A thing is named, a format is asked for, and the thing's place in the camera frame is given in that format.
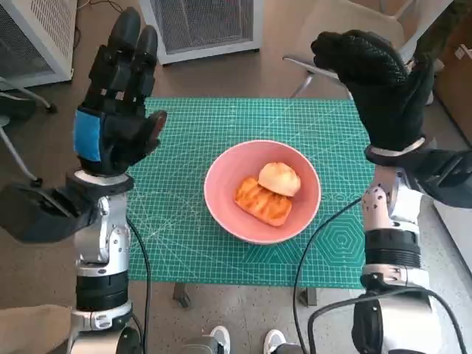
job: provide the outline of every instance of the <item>pink bowl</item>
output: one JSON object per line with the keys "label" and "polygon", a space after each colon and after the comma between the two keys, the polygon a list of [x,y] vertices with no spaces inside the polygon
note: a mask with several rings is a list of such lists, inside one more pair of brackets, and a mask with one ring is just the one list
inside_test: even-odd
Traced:
{"label": "pink bowl", "polygon": [[[248,176],[259,176],[269,162],[284,162],[302,180],[292,198],[287,221],[273,227],[244,212],[233,200],[235,190]],[[280,142],[254,140],[235,145],[222,153],[205,178],[206,206],[213,218],[228,232],[250,243],[278,243],[296,236],[313,220],[321,200],[319,178],[311,163],[297,150]]]}

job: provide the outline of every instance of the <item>bun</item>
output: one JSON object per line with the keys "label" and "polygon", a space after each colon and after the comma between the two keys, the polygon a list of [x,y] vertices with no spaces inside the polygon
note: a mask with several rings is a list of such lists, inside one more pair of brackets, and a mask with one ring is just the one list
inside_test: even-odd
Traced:
{"label": "bun", "polygon": [[302,186],[295,171],[282,162],[272,162],[259,172],[258,183],[272,192],[293,197]]}

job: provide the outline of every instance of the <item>green cutting mat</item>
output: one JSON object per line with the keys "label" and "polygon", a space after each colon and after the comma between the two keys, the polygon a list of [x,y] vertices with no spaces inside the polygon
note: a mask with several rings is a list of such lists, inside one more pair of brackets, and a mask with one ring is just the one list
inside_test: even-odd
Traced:
{"label": "green cutting mat", "polygon": [[[130,174],[129,216],[145,239],[153,280],[293,285],[296,267],[316,227],[362,195],[373,166],[364,158],[367,134],[349,100],[151,98],[147,112],[168,112],[161,147]],[[314,222],[275,246],[239,241],[213,220],[203,195],[205,175],[226,149],[253,139],[284,142],[307,156],[319,174],[322,202]],[[358,207],[316,240],[302,285],[359,288],[364,235]],[[138,243],[131,278],[143,280]]]}

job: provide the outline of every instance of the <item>chair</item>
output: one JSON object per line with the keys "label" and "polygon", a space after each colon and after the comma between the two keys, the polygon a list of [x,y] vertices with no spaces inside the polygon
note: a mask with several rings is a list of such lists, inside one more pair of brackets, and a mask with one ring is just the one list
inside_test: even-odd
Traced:
{"label": "chair", "polygon": [[33,92],[26,90],[23,87],[14,85],[9,80],[3,77],[0,77],[0,83],[9,85],[30,97],[21,98],[0,91],[0,139],[4,141],[8,150],[10,151],[16,163],[20,167],[20,170],[31,181],[31,185],[33,187],[40,187],[43,180],[41,178],[36,177],[30,172],[30,170],[28,170],[28,167],[25,165],[23,159],[18,154],[18,151],[16,151],[12,142],[10,141],[10,139],[8,139],[8,135],[5,133],[3,127],[10,122],[11,117],[30,117],[35,110],[35,101],[44,105],[44,107],[46,108],[46,112],[48,112],[49,114],[56,113],[57,108],[54,103],[49,103],[43,97],[38,96],[37,94],[34,94]]}
{"label": "chair", "polygon": [[[303,83],[291,95],[303,92],[315,74],[321,74],[340,83],[338,76],[320,69],[313,63],[310,45],[324,31],[343,33],[349,30],[374,32],[389,40],[403,61],[407,63],[416,50],[418,39],[446,9],[452,0],[406,0],[394,15],[386,15],[388,0],[379,0],[381,11],[355,4],[349,0],[313,0],[310,13],[305,17],[296,44],[283,60],[300,65],[308,74]],[[408,36],[407,21],[413,15],[414,29]]]}

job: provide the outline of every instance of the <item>blue strap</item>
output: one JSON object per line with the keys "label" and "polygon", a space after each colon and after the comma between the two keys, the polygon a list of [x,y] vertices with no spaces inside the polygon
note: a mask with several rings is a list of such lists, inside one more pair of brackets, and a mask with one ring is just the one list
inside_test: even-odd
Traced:
{"label": "blue strap", "polygon": [[75,112],[74,151],[83,159],[100,162],[100,118]]}

